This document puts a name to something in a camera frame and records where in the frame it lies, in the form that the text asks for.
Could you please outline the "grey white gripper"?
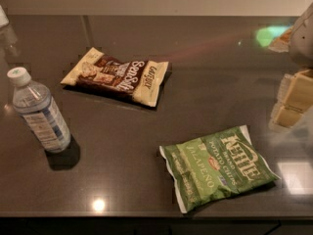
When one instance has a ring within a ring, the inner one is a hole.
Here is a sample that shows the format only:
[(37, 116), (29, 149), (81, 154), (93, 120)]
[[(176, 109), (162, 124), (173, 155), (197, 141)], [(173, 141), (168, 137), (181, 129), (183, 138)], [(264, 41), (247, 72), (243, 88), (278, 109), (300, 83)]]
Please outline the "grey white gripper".
[[(289, 53), (301, 67), (313, 67), (313, 3), (295, 21), (291, 30)], [(313, 70), (286, 73), (281, 81), (278, 101), (299, 112), (313, 106)]]

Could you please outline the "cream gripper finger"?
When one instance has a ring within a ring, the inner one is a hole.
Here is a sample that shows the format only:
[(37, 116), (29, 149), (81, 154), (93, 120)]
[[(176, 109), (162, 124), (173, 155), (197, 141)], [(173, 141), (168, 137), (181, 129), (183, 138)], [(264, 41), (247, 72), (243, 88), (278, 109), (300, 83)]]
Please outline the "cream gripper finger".
[(268, 126), (276, 132), (288, 132), (302, 116), (303, 113), (277, 103), (273, 107)]

